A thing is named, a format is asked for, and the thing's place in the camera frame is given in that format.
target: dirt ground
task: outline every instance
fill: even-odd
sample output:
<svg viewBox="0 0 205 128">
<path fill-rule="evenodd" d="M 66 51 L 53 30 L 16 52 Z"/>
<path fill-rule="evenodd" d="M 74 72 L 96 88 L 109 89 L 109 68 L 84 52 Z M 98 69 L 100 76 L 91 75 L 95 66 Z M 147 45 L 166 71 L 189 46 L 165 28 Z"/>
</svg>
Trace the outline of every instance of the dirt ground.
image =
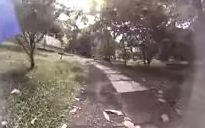
<svg viewBox="0 0 205 128">
<path fill-rule="evenodd" d="M 181 86 L 188 77 L 188 69 L 142 69 L 123 68 L 117 65 L 107 65 L 122 74 L 131 77 L 136 82 L 149 88 L 146 91 L 117 93 L 106 74 L 89 66 L 89 77 L 85 90 L 79 96 L 76 106 L 81 110 L 72 115 L 71 128 L 113 128 L 121 127 L 123 117 L 115 117 L 107 121 L 103 110 L 115 109 L 124 112 L 135 124 L 142 128 L 178 128 L 182 119 Z M 158 91 L 163 91 L 165 103 L 159 102 Z M 168 122 L 161 121 L 161 115 L 169 116 Z"/>
</svg>

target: lawn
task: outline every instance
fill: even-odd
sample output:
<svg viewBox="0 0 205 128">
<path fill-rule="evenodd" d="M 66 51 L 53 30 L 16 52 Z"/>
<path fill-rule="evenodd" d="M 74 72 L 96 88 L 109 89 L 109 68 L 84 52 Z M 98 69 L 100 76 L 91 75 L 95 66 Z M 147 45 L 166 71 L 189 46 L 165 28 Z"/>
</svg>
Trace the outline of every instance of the lawn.
<svg viewBox="0 0 205 128">
<path fill-rule="evenodd" d="M 37 51 L 36 67 L 28 70 L 28 59 L 16 46 L 2 46 L 6 62 L 3 78 L 20 90 L 9 94 L 7 101 L 9 128 L 57 128 L 69 119 L 74 98 L 85 79 L 85 63 L 77 56 Z"/>
</svg>

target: branch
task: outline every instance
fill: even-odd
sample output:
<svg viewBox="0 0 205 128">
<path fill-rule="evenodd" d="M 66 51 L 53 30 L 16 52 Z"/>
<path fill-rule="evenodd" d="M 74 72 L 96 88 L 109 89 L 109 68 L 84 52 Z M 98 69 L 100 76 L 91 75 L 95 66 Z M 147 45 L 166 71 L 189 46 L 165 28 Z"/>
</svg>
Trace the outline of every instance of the branch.
<svg viewBox="0 0 205 128">
<path fill-rule="evenodd" d="M 22 46 L 23 50 L 27 53 L 27 55 L 30 55 L 29 49 L 22 43 L 23 41 L 20 39 L 19 36 L 16 38 L 17 42 Z"/>
<path fill-rule="evenodd" d="M 36 40 L 36 43 L 38 43 L 39 41 L 41 41 L 43 38 L 44 38 L 44 35 L 46 34 L 46 32 L 45 33 L 43 33 L 41 36 L 40 36 L 40 38 L 39 39 L 37 39 Z"/>
</svg>

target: rock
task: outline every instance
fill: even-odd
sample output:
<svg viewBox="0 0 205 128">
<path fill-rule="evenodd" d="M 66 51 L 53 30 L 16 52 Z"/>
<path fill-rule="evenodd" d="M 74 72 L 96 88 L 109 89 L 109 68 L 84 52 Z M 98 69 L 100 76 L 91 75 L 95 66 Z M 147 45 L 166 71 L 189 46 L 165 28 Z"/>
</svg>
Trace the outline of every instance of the rock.
<svg viewBox="0 0 205 128">
<path fill-rule="evenodd" d="M 67 128 L 68 125 L 67 124 L 63 124 L 61 128 Z"/>
<path fill-rule="evenodd" d="M 20 90 L 18 89 L 13 89 L 13 91 L 11 92 L 11 94 L 19 94 L 20 93 Z"/>
<path fill-rule="evenodd" d="M 163 122 L 168 122 L 170 120 L 167 114 L 162 114 L 161 119 Z"/>
<path fill-rule="evenodd" d="M 118 111 L 118 110 L 113 110 L 113 109 L 106 109 L 104 110 L 107 114 L 116 114 L 118 116 L 123 116 L 123 112 Z"/>
</svg>

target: tree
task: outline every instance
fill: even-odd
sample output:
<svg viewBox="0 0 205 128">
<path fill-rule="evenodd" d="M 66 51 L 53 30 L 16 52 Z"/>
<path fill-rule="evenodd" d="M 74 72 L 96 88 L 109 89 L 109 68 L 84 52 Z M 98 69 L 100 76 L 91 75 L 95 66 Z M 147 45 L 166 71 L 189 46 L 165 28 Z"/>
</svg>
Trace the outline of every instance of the tree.
<svg viewBox="0 0 205 128">
<path fill-rule="evenodd" d="M 61 9 L 55 9 L 55 0 L 23 0 L 19 5 L 18 16 L 23 32 L 16 39 L 29 57 L 30 69 L 35 66 L 36 44 L 53 27 L 60 13 Z"/>
</svg>

